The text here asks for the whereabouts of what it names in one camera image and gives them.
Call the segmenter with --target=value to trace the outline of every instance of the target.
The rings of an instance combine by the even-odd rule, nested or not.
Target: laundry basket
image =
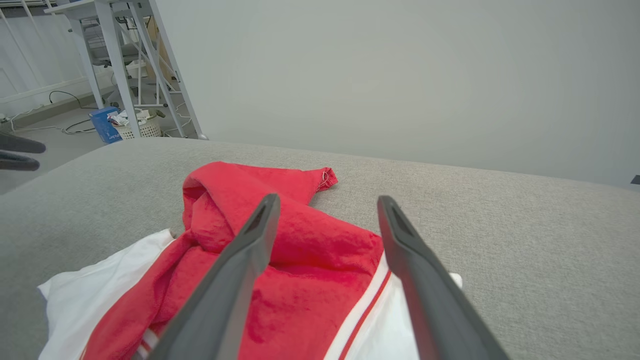
[[[131,131],[131,126],[114,126],[120,137],[124,140],[133,139],[133,132]],[[158,125],[157,117],[152,119],[147,119],[147,123],[144,125],[140,125],[140,135],[143,138],[151,138],[154,136],[162,136],[162,131],[160,131],[160,125]]]

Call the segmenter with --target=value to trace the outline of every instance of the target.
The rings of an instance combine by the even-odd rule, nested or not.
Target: gray fabric surface
[[[176,138],[128,140],[0,197],[0,354],[47,339],[36,286],[152,232],[180,233],[181,185],[211,161],[332,167],[311,205],[378,231],[392,195],[514,359],[639,359],[640,193],[471,168]]]

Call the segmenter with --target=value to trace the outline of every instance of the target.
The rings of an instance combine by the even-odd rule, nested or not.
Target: red garment
[[[260,200],[281,198],[266,271],[253,289],[239,357],[321,359],[376,271],[380,237],[308,206],[337,183],[330,168],[300,171],[211,163],[184,181],[186,231],[104,315],[84,359],[128,359],[148,329],[176,315]]]

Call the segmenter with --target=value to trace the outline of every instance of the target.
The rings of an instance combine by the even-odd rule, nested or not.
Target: white desk
[[[142,45],[147,50],[146,57],[150,60],[154,72],[156,73],[156,81],[159,88],[162,90],[166,103],[168,105],[169,112],[171,113],[174,122],[178,128],[178,132],[182,137],[184,131],[180,124],[179,118],[176,114],[175,106],[171,99],[171,92],[163,81],[162,72],[160,69],[159,54],[153,47],[147,27],[143,21],[144,16],[153,15],[153,11],[149,5],[148,0],[127,2],[121,0],[80,0],[74,3],[64,4],[56,6],[54,8],[45,10],[45,13],[64,14],[71,23],[71,30],[74,37],[74,41],[80,52],[84,71],[89,80],[93,96],[98,104],[98,108],[102,109],[102,97],[100,96],[100,89],[98,82],[95,79],[95,73],[93,72],[93,65],[89,57],[89,48],[84,40],[81,20],[96,18],[100,20],[100,27],[102,29],[102,36],[111,59],[111,66],[113,67],[114,78],[122,97],[122,103],[127,110],[127,114],[135,114],[134,103],[132,98],[131,89],[129,88],[129,82],[127,81],[127,73],[124,62],[122,61],[122,50],[120,48],[119,34],[121,27],[115,21],[115,16],[126,15],[132,17],[136,23],[138,34]],[[131,131],[135,137],[140,137],[140,128],[137,121],[130,121]]]

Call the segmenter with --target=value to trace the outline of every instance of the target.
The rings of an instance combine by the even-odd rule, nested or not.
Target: blue box
[[[93,127],[95,127],[96,132],[104,143],[114,143],[122,140],[118,130],[107,119],[111,114],[118,115],[118,108],[109,106],[89,113],[89,119],[91,119]]]

